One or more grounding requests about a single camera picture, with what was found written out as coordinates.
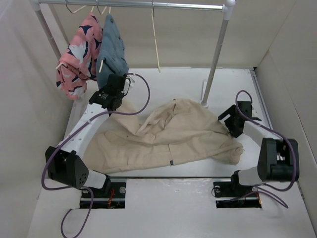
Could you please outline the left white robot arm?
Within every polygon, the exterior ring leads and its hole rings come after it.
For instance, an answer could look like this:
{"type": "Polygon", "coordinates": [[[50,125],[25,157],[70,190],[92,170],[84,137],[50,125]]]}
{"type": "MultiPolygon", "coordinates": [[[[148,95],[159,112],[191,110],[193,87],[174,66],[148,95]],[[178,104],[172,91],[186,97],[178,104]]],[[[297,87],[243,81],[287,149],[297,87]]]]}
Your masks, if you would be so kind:
{"type": "Polygon", "coordinates": [[[93,188],[101,197],[110,193],[108,176],[88,169],[83,156],[99,127],[121,106],[133,82],[128,76],[111,74],[106,86],[91,96],[70,134],[56,147],[50,146],[46,150],[45,172],[50,179],[62,183],[64,187],[93,188]]]}

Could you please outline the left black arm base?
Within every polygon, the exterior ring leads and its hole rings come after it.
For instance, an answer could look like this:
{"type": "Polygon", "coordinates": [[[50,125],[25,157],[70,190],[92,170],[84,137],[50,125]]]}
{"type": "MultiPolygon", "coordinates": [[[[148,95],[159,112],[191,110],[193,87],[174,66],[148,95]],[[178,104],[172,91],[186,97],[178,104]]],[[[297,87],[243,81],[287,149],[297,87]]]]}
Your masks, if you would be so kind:
{"type": "Polygon", "coordinates": [[[124,209],[126,182],[112,182],[107,193],[91,188],[94,198],[92,209],[124,209]]]}

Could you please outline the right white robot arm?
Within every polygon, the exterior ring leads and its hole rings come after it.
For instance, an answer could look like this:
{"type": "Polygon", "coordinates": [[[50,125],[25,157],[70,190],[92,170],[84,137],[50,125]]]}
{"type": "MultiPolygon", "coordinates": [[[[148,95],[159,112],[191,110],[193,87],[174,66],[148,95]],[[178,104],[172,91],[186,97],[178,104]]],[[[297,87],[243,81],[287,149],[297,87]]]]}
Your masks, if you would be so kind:
{"type": "Polygon", "coordinates": [[[289,182],[293,185],[298,181],[299,153],[298,142],[285,137],[267,128],[262,120],[253,116],[253,107],[250,101],[238,101],[218,116],[230,135],[238,138],[247,135],[260,146],[258,163],[247,170],[235,171],[228,183],[230,192],[241,195],[247,189],[266,182],[289,182]]]}

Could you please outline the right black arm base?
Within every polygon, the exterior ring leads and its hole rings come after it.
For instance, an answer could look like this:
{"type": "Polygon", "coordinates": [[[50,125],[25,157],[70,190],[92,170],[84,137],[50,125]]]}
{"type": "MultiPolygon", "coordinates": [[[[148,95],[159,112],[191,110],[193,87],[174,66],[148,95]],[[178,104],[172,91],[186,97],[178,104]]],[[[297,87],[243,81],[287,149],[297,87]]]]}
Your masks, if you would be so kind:
{"type": "Polygon", "coordinates": [[[234,185],[231,181],[216,181],[211,190],[216,198],[216,208],[262,208],[258,193],[244,195],[252,192],[252,186],[234,185]]]}

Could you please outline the beige trousers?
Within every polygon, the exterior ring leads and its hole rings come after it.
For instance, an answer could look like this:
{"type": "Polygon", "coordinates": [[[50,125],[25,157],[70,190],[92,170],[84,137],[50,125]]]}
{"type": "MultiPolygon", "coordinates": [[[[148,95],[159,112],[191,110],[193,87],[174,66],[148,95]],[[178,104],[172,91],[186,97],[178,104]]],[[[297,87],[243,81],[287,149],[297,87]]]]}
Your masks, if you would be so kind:
{"type": "Polygon", "coordinates": [[[175,166],[206,158],[236,165],[243,145],[217,116],[189,99],[174,99],[139,122],[133,105],[124,101],[111,119],[122,130],[96,134],[83,161],[104,174],[175,166]]]}

